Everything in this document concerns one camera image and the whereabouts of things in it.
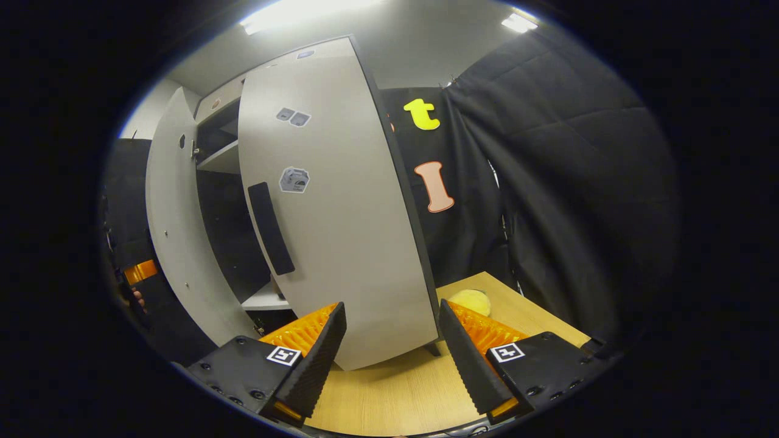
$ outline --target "wooden table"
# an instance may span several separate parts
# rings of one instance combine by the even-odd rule
[[[590,340],[485,272],[438,288],[438,297],[449,298],[463,289],[486,292],[492,303],[490,317],[526,334],[549,330],[577,347]],[[333,365],[314,415],[305,424],[351,435],[397,436],[479,419],[482,415],[465,390],[446,342],[440,341],[438,348],[438,358],[417,348],[354,371]]]

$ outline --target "open cabinet door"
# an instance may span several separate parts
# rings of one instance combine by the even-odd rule
[[[154,132],[146,164],[146,216],[160,267],[178,301],[217,346],[254,324],[224,279],[200,212],[195,160],[197,126],[179,88]]]
[[[238,115],[241,179],[271,274],[298,316],[344,302],[342,369],[434,341],[424,239],[350,39],[282,58],[247,74]]]

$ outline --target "yellow ball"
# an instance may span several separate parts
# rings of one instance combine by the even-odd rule
[[[489,313],[492,310],[492,305],[490,304],[487,295],[476,289],[464,289],[459,291],[452,295],[452,298],[449,298],[447,301],[467,307],[484,316],[489,316]]]

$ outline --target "ceiling light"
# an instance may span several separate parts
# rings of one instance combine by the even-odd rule
[[[509,16],[509,18],[504,19],[501,22],[503,26],[506,26],[515,32],[519,32],[520,34],[524,34],[528,30],[533,30],[538,27],[536,24],[538,19],[536,19],[534,16],[524,12],[521,9],[514,8],[514,10],[517,13],[513,13]]]
[[[280,0],[241,21],[247,35],[261,30],[290,26],[334,12],[372,5],[381,0]]]

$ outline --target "black handle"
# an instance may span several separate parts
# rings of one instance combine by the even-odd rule
[[[263,240],[273,270],[276,271],[276,275],[289,274],[294,271],[294,264],[284,243],[284,237],[281,235],[276,212],[273,211],[273,203],[270,202],[268,183],[260,182],[249,187],[249,200],[252,202],[259,237]]]

